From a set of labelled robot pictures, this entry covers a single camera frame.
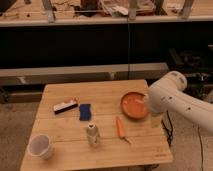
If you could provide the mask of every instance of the white bottle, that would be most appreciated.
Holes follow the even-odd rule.
[[[100,143],[100,133],[94,123],[89,123],[86,129],[87,139],[91,146],[97,147]]]

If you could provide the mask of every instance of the white cup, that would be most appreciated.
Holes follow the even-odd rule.
[[[36,135],[30,140],[28,152],[31,156],[49,159],[53,154],[50,138],[44,134]]]

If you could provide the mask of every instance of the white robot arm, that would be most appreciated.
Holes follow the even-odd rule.
[[[183,74],[169,72],[149,87],[149,110],[153,114],[174,111],[213,133],[213,105],[184,94],[182,91],[186,87]]]

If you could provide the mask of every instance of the blue sponge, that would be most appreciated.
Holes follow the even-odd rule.
[[[81,104],[79,106],[80,110],[80,121],[89,121],[91,119],[91,111],[90,111],[90,104]]]

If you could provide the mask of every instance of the orange plate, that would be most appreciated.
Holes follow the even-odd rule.
[[[144,102],[144,94],[129,92],[121,99],[121,109],[124,114],[133,119],[141,119],[147,116],[148,110]]]

